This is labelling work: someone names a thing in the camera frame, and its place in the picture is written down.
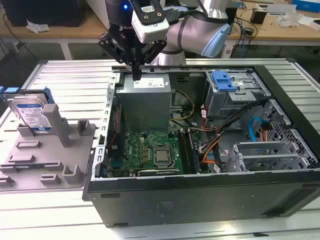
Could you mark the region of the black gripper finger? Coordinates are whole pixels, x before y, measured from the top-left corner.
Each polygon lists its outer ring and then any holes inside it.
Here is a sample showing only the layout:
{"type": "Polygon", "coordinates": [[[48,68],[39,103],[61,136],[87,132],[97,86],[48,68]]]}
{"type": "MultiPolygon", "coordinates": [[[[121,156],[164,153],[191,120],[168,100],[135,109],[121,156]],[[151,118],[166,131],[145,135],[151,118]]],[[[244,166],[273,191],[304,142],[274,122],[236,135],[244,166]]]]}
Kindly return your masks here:
{"type": "Polygon", "coordinates": [[[132,72],[132,79],[134,81],[137,80],[137,65],[126,33],[120,31],[119,38],[116,40],[112,33],[107,32],[100,37],[98,44],[118,63],[126,64],[127,68],[132,72]]]}
{"type": "Polygon", "coordinates": [[[136,48],[136,80],[142,76],[142,66],[150,64],[167,45],[166,40],[156,40],[152,43],[139,43],[136,48]]]}

